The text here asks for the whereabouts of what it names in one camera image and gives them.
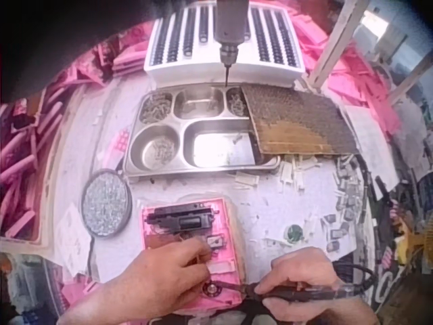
workbench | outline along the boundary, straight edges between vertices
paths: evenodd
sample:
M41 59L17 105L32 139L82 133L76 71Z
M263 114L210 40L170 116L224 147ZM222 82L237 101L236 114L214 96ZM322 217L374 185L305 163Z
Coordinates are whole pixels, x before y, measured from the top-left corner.
M82 85L76 89L53 158L55 163L47 200L47 204L52 202L52 215L48 219L52 218L53 229L71 204L80 209L83 187L92 173L104 167L116 167L110 166L110 159L107 159L113 139L131 127L142 98L151 89L152 84L143 72L113 79L105 88ZM235 175L229 173L154 177L152 181L144 179L131 183L132 216L126 228L115 237L95 239L92 277L100 282L112 279L143 249L138 219L141 206L187 202L208 196L224 196L236 207L244 233L249 282L260 280L270 270L271 260L284 253L306 246L326 251L326 235L319 221L308 242L290 246L282 236L283 230L292 224L303 226L312 216L336 213L335 162L327 159L321 163L321 167L304 172L303 192L293 186L282 186L278 171L260 174L259 183L253 188L239 186L235 183ZM374 236L369 209L361 228L369 252L369 266L374 268ZM328 253L331 260L357 248L354 224L345 237L339 251ZM49 259L62 264L57 248Z

hand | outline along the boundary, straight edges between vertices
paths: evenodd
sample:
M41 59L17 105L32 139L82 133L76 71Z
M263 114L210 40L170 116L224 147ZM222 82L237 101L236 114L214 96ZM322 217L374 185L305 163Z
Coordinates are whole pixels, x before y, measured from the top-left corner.
M259 295L279 285L306 282L317 286L338 286L342 281L337 277L331 261L322 250L308 247L283 255L271 262L272 270L260 281L255 292ZM332 301L310 303L288 303L278 298L266 298L263 305L274 317L284 322L306 322L330 308Z
M204 264L210 247L198 238L142 251L127 269L110 282L118 307L129 320L172 313L195 300L210 277ZM198 258L199 263L192 264Z

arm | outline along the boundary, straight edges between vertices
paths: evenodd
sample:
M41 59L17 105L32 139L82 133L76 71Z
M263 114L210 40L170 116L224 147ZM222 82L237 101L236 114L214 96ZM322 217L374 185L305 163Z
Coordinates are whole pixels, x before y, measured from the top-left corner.
M197 238L142 251L117 278L70 308L58 325L118 325L164 316L195 300L209 271L210 247Z
M318 248L304 248L272 261L272 270L256 287L257 294L264 294L274 287L293 282L306 282L316 286L338 287L331 261ZM266 298L263 305L275 318L285 322L306 322L321 315L335 325L376 325L374 312L358 297L310 303L288 303L278 298Z

stainless steel compartment tray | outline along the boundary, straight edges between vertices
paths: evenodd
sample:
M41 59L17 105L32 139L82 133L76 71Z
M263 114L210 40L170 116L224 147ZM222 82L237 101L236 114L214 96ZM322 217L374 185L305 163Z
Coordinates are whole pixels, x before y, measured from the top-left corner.
M147 94L129 139L128 177L275 169L261 155L240 86L188 85Z

